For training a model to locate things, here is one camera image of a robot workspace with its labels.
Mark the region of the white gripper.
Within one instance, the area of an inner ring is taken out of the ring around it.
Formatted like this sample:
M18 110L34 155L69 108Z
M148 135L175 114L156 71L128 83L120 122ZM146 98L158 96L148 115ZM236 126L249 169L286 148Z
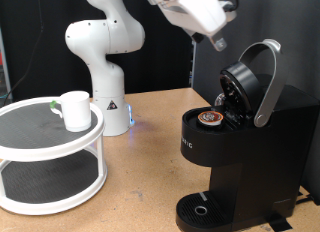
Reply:
M201 43L206 35L218 52L227 47L219 31L227 17L218 0L163 0L158 6L171 24L193 31L194 42Z

